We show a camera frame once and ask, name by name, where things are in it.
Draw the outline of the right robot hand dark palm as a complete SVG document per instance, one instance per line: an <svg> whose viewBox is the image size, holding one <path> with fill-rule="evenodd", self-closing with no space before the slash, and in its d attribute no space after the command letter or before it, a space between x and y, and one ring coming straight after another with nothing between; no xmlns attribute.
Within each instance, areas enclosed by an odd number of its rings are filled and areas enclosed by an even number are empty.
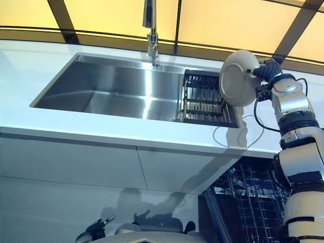
<svg viewBox="0 0 324 243"><path fill-rule="evenodd" d="M246 73L250 77L256 77L260 80L271 82L275 77L282 75L283 71L280 64L273 58L260 58L258 67L248 67Z"/></svg>

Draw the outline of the left robot hand dark palm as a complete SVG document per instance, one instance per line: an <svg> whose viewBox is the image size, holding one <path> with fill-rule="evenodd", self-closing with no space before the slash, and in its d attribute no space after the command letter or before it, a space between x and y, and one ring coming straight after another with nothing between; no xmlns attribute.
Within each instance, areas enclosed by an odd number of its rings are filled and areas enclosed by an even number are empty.
<svg viewBox="0 0 324 243"><path fill-rule="evenodd" d="M110 215L107 219L99 219L86 229L89 240L94 241L105 237L105 226L115 219L115 215Z"/></svg>

